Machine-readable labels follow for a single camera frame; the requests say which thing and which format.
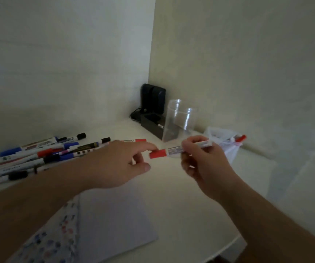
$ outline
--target pile of markers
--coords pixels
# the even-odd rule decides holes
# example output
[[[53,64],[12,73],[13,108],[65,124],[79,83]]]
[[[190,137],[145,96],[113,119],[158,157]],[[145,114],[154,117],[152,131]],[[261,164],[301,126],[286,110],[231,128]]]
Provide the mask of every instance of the pile of markers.
[[[110,142],[110,137],[107,137],[80,146],[77,141],[86,137],[85,133],[74,137],[51,137],[1,152],[0,184],[48,170],[60,163],[101,148]]]

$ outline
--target white plastic bag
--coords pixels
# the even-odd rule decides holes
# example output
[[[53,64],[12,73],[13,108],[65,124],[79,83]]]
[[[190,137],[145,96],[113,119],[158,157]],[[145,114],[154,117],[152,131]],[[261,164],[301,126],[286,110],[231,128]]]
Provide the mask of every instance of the white plastic bag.
[[[220,145],[229,163],[234,161],[240,146],[243,144],[242,142],[235,142],[236,137],[240,137],[242,135],[229,129],[208,127],[206,128],[204,135],[216,144]]]

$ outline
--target forearm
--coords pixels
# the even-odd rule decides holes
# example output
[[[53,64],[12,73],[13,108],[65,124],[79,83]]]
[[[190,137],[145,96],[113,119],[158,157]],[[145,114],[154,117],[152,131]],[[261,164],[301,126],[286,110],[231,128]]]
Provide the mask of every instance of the forearm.
[[[221,205],[264,262],[315,262],[315,237],[243,181]]]
[[[0,192],[0,262],[83,190],[71,179],[71,171],[59,166]]]

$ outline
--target person's right arm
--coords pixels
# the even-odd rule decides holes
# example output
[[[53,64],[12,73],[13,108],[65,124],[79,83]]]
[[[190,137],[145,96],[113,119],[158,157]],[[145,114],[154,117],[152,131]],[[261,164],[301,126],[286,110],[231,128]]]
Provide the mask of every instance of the person's right arm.
[[[251,189],[216,144],[204,150],[190,137],[182,142],[182,168],[226,210],[248,247],[263,262],[315,262],[315,237]]]

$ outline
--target hand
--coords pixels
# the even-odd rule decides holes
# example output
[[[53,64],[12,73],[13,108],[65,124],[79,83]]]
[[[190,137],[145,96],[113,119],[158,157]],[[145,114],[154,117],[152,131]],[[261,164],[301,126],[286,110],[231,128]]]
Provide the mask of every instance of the hand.
[[[156,149],[158,148],[149,142],[116,140],[80,159],[65,163],[64,166],[59,165],[59,168],[67,168],[67,171],[62,172],[73,173],[77,177],[76,182],[84,183],[85,189],[116,187],[149,171],[150,165],[144,162],[141,153]]]
[[[208,138],[192,136],[182,142],[186,152],[181,155],[181,165],[195,179],[205,195],[220,202],[222,196],[229,193],[240,178],[233,171],[220,146],[213,143],[213,146],[201,149],[193,144],[205,140]]]

